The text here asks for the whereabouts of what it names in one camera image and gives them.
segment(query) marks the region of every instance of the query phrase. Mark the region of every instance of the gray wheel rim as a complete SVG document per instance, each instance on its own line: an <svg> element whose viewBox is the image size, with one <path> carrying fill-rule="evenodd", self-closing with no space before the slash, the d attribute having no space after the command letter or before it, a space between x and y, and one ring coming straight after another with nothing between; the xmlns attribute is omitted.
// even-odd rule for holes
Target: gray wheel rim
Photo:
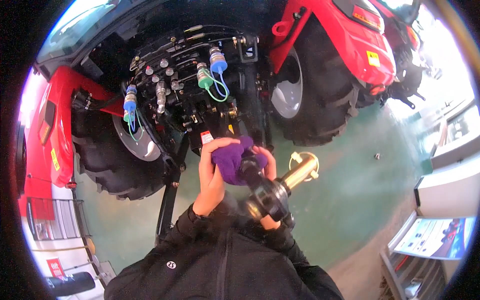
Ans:
<svg viewBox="0 0 480 300"><path fill-rule="evenodd" d="M130 136L130 133L127 132L122 126L121 122L123 122L123 120L120 117L112 115L112 119L113 125L115 126L115 130L117 131L120 140L133 155L144 161L154 161L160 157L160 149L152 141L148 133L145 131L145 128L141 128L141 130L144 131L143 136L140 129L133 134L135 140L138 140L138 142L136 142Z"/></svg>
<svg viewBox="0 0 480 300"><path fill-rule="evenodd" d="M293 47L288 52L288 55L293 56L299 64L300 78L294 84L288 80L278 83L273 89L271 101L280 116L286 119L291 119L295 117L300 110L303 79L299 57Z"/></svg>

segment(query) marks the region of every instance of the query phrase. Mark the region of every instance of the hand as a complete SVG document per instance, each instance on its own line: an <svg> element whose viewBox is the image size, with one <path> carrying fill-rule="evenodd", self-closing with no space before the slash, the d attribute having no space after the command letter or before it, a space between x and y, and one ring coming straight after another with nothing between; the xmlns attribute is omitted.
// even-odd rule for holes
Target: hand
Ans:
<svg viewBox="0 0 480 300"><path fill-rule="evenodd" d="M240 140L224 137L205 144L202 149L198 165L200 194L193 203L193 212L198 216L208 216L223 200L225 185L220 169L215 168L214 171L212 152L230 144L240 144Z"/></svg>
<svg viewBox="0 0 480 300"><path fill-rule="evenodd" d="M276 178L276 161L273 155L265 148L253 146L252 151L255 154L261 153L267 157L267 165L263 169L264 175L266 178L270 180L274 180ZM263 217L260 220L260 224L262 224L265 230L277 229L280 227L280 221L275 222L270 215Z"/></svg>

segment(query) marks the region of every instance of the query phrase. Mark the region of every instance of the logo on jacket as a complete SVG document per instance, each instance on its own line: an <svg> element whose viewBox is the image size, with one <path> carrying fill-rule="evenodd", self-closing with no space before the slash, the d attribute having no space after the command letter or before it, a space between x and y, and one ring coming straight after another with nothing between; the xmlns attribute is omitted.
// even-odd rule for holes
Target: logo on jacket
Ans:
<svg viewBox="0 0 480 300"><path fill-rule="evenodd" d="M177 267L177 264L173 261L169 261L167 263L167 267L169 267L170 269L175 269Z"/></svg>

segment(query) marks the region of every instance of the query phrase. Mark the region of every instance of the purple cloth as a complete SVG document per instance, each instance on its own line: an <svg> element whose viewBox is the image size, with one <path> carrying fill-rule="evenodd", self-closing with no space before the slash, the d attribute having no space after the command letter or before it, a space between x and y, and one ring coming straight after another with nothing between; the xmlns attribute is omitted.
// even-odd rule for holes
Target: purple cloth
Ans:
<svg viewBox="0 0 480 300"><path fill-rule="evenodd" d="M241 155L245 150L253 146L253 140L249 136L241 136L240 144L230 144L227 147L218 148L212 152L212 163L217 165L222 174L223 181L233 185L247 185L247 182L237 176L240 168ZM267 157L256 154L255 157L261 168L267 165Z"/></svg>

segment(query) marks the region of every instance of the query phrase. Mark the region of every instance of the wire rack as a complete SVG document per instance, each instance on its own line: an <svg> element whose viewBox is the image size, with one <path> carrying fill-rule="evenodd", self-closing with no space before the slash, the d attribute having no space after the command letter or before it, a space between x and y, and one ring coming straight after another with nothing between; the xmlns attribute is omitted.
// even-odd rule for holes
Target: wire rack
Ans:
<svg viewBox="0 0 480 300"><path fill-rule="evenodd" d="M84 201L27 197L27 220L34 240L90 237Z"/></svg>

